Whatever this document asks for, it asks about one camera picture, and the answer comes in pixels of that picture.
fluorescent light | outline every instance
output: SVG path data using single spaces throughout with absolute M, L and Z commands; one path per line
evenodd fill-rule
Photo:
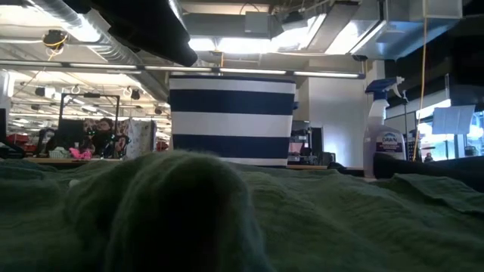
M 82 106 L 81 109 L 88 110 L 93 113 L 96 113 L 98 111 L 98 108 L 91 107 L 91 106 Z
M 25 119 L 18 119 L 18 120 L 14 120 L 14 122 L 18 122 L 20 124 L 28 124 L 29 121 L 25 120 Z
M 349 53 L 355 54 L 358 50 L 360 50 L 363 45 L 366 45 L 367 42 L 369 42 L 373 37 L 375 37 L 378 32 L 386 26 L 386 20 L 382 21 L 373 31 L 368 33 L 366 37 L 364 37 Z
M 299 44 L 299 50 L 307 48 L 309 43 L 312 41 L 312 39 L 315 37 L 316 33 L 318 32 L 319 28 L 321 27 L 321 24 L 324 22 L 324 19 L 326 18 L 326 14 L 320 14 L 313 23 L 309 23 L 308 20 L 308 25 L 311 25 L 308 31 L 308 34 L 306 37 L 300 42 Z
M 259 69 L 237 69 L 237 68 L 220 68 L 221 73 L 252 73 L 265 75 L 285 75 L 286 71 L 281 70 L 259 70 Z
M 211 68 L 207 67 L 182 67 L 182 66 L 146 66 L 147 70 L 160 70 L 172 72 L 212 72 Z
M 216 49 L 213 40 L 208 38 L 191 39 L 188 45 L 195 51 L 213 51 Z
M 271 51 L 271 41 L 268 39 L 223 38 L 217 49 L 232 54 L 264 54 Z
M 24 117 L 37 117 L 37 118 L 59 118 L 58 114 L 37 114 L 37 113 L 10 113 L 10 116 L 24 116 Z M 89 114 L 63 114 L 62 118 L 69 118 L 69 119 L 83 119 L 83 118 L 90 118 L 90 119 L 101 119 L 101 118 L 111 118 L 112 116 L 93 116 Z M 143 117 L 132 117 L 134 120 L 140 121 L 164 121 L 168 122 L 168 119 L 163 116 L 143 116 Z M 126 116 L 118 116 L 119 121 L 127 120 L 129 117 Z
M 306 72 L 306 71 L 295 71 L 295 76 L 312 76 L 312 77 L 329 77 L 329 78 L 342 78 L 342 79 L 357 79 L 358 74 L 350 73 L 331 73 L 331 72 Z
M 120 64 L 72 63 L 70 65 L 77 68 L 136 69 L 135 65 Z
M 0 60 L 1 65 L 21 65 L 21 66 L 46 66 L 46 67 L 60 67 L 62 63 L 54 63 L 47 61 L 28 61 L 28 60 Z
M 79 99 L 75 99 L 75 98 L 74 98 L 74 99 L 73 99 L 73 101 L 74 101 L 75 103 L 78 103 L 78 104 L 81 104 L 81 105 L 84 105 L 84 104 L 85 104 L 84 102 L 82 102 L 82 101 L 81 101 L 81 100 L 79 100 Z

yellow cord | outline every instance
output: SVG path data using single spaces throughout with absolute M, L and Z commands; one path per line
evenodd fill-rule
M 421 93 L 420 93 L 420 111 L 422 112 L 422 108 L 424 107 L 424 92 L 425 92 L 425 63 L 427 58 L 427 13 L 424 15 L 423 19 L 423 53 L 422 53 L 422 86 L 421 86 Z M 420 137 L 420 132 L 418 127 L 420 126 L 420 114 L 418 115 L 418 123 L 417 123 L 417 135 L 415 138 L 415 145 L 414 145 L 414 158 L 412 161 L 414 162 L 417 157 L 417 142 L 418 138 Z

ceiling light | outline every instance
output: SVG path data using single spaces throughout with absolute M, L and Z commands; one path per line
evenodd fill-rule
M 75 68 L 136 69 L 135 65 L 122 64 L 71 63 L 70 65 Z
M 182 66 L 145 66 L 146 70 L 160 70 L 172 72 L 212 72 L 211 68 L 207 67 L 182 67 Z
M 53 119 L 57 119 L 59 118 L 59 115 L 58 114 L 37 114 L 37 113 L 10 113 L 9 114 L 10 116 L 25 116 L 25 117 L 37 117 L 37 118 L 53 118 Z M 101 118 L 110 118 L 111 116 L 93 116 L 93 115 L 89 115 L 89 114 L 82 114 L 82 115 L 76 115 L 76 114 L 63 114 L 62 115 L 63 118 L 69 118 L 69 119 L 76 119 L 76 118 L 80 118 L 80 119 L 83 119 L 83 118 L 91 118 L 91 119 L 101 119 Z M 123 120 L 127 120 L 129 119 L 130 117 L 127 117 L 127 116 L 118 116 L 118 120 L 119 121 L 123 121 Z M 139 121 L 164 121 L 164 122 L 167 122 L 168 119 L 166 117 L 162 117 L 162 116 L 144 116 L 144 117 L 131 117 L 133 118 L 134 120 L 139 120 Z
M 232 54 L 264 54 L 271 51 L 268 39 L 223 38 L 218 50 Z
M 366 37 L 364 37 L 353 49 L 351 49 L 351 51 L 349 53 L 351 54 L 356 54 L 356 52 L 358 50 L 360 50 L 363 45 L 366 45 L 367 42 L 369 42 L 373 37 L 375 37 L 376 34 L 378 34 L 378 32 L 384 28 L 386 25 L 386 21 L 381 21 L 379 25 L 377 25 L 373 30 L 371 30 L 370 33 L 368 33 L 368 35 L 366 35 Z
M 98 111 L 98 108 L 91 107 L 91 106 L 82 106 L 81 109 L 96 113 Z
M 259 70 L 259 69 L 237 69 L 237 68 L 220 68 L 221 73 L 252 73 L 265 75 L 285 75 L 286 71 L 282 70 Z
M 76 103 L 81 104 L 81 105 L 84 105 L 84 104 L 85 104 L 85 103 L 84 103 L 84 102 L 82 102 L 81 100 L 79 100 L 79 99 L 75 99 L 75 98 L 73 99 L 73 102 L 76 102 Z
M 0 60 L 1 65 L 60 67 L 62 63 L 28 60 Z
M 194 51 L 213 51 L 215 50 L 215 44 L 212 39 L 209 38 L 195 38 L 188 42 L 188 45 Z
M 312 77 L 329 77 L 329 78 L 342 78 L 342 79 L 357 79 L 359 74 L 350 73 L 331 73 L 331 72 L 306 72 L 306 71 L 296 71 L 295 76 L 312 76 Z
M 14 120 L 14 122 L 18 122 L 20 124 L 28 124 L 29 121 L 25 120 L 25 119 L 18 119 L 18 120 Z

computer monitor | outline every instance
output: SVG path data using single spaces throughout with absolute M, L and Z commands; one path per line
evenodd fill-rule
M 57 146 L 66 150 L 75 147 L 75 143 L 81 145 L 84 135 L 84 123 L 82 120 L 61 119 L 55 132 Z

pipe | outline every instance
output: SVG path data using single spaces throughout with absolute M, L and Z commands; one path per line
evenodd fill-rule
M 141 59 L 121 45 L 107 31 L 99 25 L 105 24 L 101 16 L 94 10 L 87 14 L 77 14 L 62 0 L 27 0 L 32 6 L 51 17 L 59 20 L 61 26 L 74 38 L 81 42 L 95 42 L 109 46 L 89 46 L 93 52 L 109 63 L 141 64 Z M 151 96 L 156 100 L 166 100 L 168 88 L 157 81 L 149 72 L 130 75 L 147 87 Z
M 38 38 L 27 38 L 27 37 L 0 37 L 0 44 L 1 43 L 8 43 L 8 44 L 18 44 L 18 45 L 27 45 L 27 44 L 37 44 L 43 43 L 42 39 Z M 72 46 L 111 46 L 109 44 L 101 44 L 99 42 L 74 42 L 74 41 L 67 41 L 67 45 Z

